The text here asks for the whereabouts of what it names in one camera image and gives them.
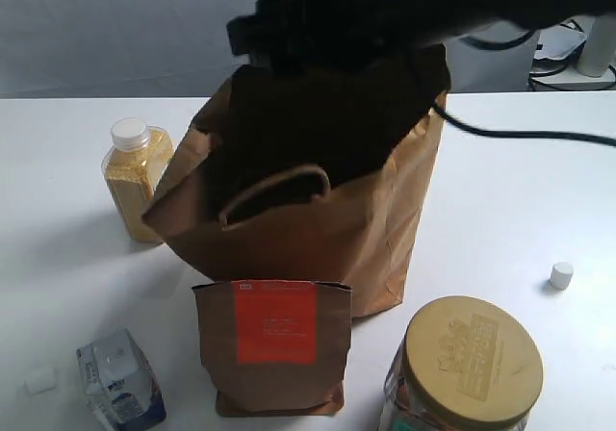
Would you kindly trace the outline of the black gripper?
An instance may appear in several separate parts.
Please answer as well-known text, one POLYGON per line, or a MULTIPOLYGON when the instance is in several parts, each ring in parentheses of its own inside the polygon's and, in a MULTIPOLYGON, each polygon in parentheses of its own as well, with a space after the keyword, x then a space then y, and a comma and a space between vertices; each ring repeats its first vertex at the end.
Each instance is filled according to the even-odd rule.
POLYGON ((276 74, 359 70, 406 42, 412 0, 257 0, 227 23, 234 56, 276 74))

